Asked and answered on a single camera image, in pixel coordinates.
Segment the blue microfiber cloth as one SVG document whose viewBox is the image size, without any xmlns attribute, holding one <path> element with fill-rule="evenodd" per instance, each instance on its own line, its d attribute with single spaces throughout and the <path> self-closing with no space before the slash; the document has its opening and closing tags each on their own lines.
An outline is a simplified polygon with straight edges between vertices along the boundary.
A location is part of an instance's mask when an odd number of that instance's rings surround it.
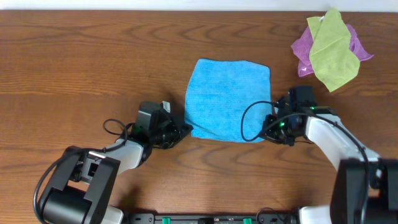
<svg viewBox="0 0 398 224">
<path fill-rule="evenodd" d="M 199 59 L 185 94 L 185 122 L 192 137 L 224 142 L 259 142 L 271 114 L 271 71 L 245 60 Z"/>
</svg>

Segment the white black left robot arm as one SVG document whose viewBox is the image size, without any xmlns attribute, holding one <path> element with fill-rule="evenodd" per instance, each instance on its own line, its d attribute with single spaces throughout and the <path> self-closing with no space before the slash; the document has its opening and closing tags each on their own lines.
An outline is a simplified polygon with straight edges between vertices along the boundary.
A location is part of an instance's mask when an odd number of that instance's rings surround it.
<svg viewBox="0 0 398 224">
<path fill-rule="evenodd" d="M 171 149 L 193 129 L 183 117 L 161 109 L 120 123 L 114 144 L 102 149 L 70 146 L 44 172 L 33 195 L 41 223 L 127 223 L 109 204 L 119 174 L 142 165 L 153 149 Z"/>
</svg>

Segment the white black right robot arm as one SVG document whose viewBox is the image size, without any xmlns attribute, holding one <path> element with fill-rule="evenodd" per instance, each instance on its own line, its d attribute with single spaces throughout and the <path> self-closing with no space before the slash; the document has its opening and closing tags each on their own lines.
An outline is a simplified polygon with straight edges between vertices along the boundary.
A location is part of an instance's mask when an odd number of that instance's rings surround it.
<svg viewBox="0 0 398 224">
<path fill-rule="evenodd" d="M 337 171 L 329 205 L 302 207 L 286 223 L 397 223 L 397 160 L 362 144 L 329 107 L 280 108 L 266 116 L 261 138 L 317 145 Z"/>
</svg>

